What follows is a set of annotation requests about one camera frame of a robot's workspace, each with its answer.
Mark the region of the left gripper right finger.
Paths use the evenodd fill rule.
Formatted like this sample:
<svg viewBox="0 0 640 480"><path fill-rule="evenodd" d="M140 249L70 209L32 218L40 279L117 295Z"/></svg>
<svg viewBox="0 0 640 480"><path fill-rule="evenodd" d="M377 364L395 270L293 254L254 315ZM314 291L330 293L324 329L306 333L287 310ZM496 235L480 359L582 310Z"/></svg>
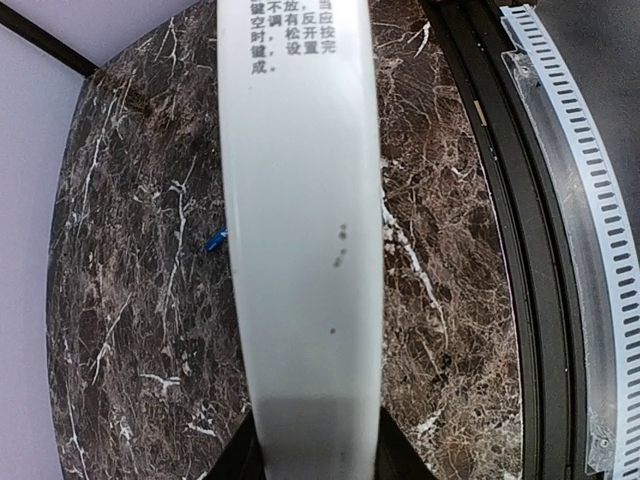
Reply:
<svg viewBox="0 0 640 480"><path fill-rule="evenodd" d="M380 407L375 480L436 480L392 415Z"/></svg>

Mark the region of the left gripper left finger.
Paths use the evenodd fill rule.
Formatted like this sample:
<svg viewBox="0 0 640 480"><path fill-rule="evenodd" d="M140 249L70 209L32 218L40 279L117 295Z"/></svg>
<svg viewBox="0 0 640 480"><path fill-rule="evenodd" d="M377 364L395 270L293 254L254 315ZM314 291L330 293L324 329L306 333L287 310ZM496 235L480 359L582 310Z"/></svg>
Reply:
<svg viewBox="0 0 640 480"><path fill-rule="evenodd" d="M249 412L225 447L207 480L264 480L264 463L253 413Z"/></svg>

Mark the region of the blue battery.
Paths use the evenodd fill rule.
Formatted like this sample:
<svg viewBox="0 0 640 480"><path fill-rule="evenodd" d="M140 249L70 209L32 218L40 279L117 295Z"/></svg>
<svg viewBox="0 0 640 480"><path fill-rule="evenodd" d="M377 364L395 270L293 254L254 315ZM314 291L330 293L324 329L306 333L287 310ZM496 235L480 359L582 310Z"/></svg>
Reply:
<svg viewBox="0 0 640 480"><path fill-rule="evenodd" d="M223 245L228 239L228 229L226 227L218 230L211 238L205 243L204 249L207 253L213 252L218 247Z"/></svg>

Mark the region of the white remote control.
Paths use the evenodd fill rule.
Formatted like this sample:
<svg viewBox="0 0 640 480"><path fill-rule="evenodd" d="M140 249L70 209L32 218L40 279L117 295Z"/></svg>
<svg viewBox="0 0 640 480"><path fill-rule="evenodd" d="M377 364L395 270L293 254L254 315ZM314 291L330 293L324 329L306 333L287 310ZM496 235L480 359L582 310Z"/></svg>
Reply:
<svg viewBox="0 0 640 480"><path fill-rule="evenodd" d="M370 479L381 403L377 95L364 1L217 5L241 348L270 479Z"/></svg>

